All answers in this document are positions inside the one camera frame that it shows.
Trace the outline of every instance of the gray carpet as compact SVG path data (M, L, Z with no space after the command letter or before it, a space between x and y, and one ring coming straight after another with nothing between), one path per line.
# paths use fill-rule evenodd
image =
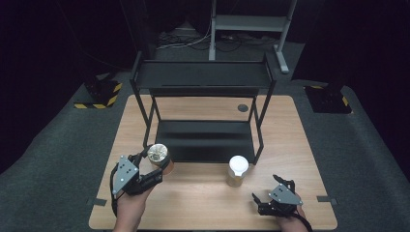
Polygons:
M219 43L228 49L231 44ZM329 195L336 199L335 231L410 231L410 186L355 93L343 95L354 113L313 113L304 85L291 81L304 45L286 43L283 49L290 73L276 68L275 95L291 96ZM218 60L260 60L272 55L272 45L241 46L217 51ZM158 50L156 59L207 60L206 50L189 47ZM88 219L127 97L132 94L129 73L116 103L107 109L75 109L87 98L78 89L61 112L33 140L23 157L0 176L0 231L92 231Z

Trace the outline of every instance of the glass cup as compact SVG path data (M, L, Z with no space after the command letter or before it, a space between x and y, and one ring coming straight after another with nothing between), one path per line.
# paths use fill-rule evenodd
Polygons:
M171 173L174 169L174 162L168 153L168 149L163 144L154 144L147 152L148 159L156 168L162 168L162 175Z
M226 183L231 187L239 187L244 181L248 168L249 163L244 157L235 156L231 158Z

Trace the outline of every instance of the dark background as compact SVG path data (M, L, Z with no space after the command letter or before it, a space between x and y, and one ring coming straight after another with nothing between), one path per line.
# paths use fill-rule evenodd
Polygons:
M172 29L181 15L206 15L208 9L194 5L203 2L149 1L141 20L160 31L175 18L167 25ZM288 2L219 0L219 11L286 15ZM119 1L8 0L1 1L0 11L3 172L87 78L74 58L77 52L91 73L113 73L130 69L135 48L144 44L129 30ZM345 73L346 85L407 177L409 16L405 0L299 1L287 37L306 43L294 78L332 82L335 73Z

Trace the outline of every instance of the wooden table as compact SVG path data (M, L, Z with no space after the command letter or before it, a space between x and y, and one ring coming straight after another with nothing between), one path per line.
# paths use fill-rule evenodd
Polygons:
M149 104L149 96L143 96ZM258 98L261 108L264 97ZM158 99L162 118L166 119L240 119L248 117L237 106L250 105L250 100L235 98ZM95 205L89 225L93 229L112 229L115 216L110 206L109 174L121 155L142 151L145 124L134 96L130 96L114 140L97 198L107 200L105 206ZM155 127L150 143L154 143ZM268 192L278 182L277 174L294 180L296 191L304 201L304 210L312 228L329 230L337 227L331 203L318 202L326 196L320 173L308 144L293 100L273 96L262 125L265 148L256 165L238 188L226 183L227 163L176 162L172 173L163 177L147 200L139 229L156 230L275 230L274 217L262 217L251 194L262 202L270 201ZM140 164L141 174L153 170L148 159Z

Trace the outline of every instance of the shelf leg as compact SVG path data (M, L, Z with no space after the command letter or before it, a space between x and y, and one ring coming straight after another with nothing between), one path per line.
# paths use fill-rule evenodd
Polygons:
M295 11L297 2L298 2L298 0L292 0L292 2L290 4L289 12L287 13L286 21L283 25L283 31L280 34L279 44L274 46L275 53L277 54L277 57L278 57L280 70L284 74L288 74L289 69L287 68L286 61L284 60L282 49L283 49L284 42L286 40L287 32L289 31L290 22L292 21L292 15Z
M275 45L275 54L278 57L278 62L279 62L279 65L280 65L280 71L283 74L288 74L289 69L287 68L286 61L284 60L283 53L281 51L278 51L278 46L277 45Z
M215 24L217 16L217 0L212 1L211 44L209 44L209 60L215 60Z

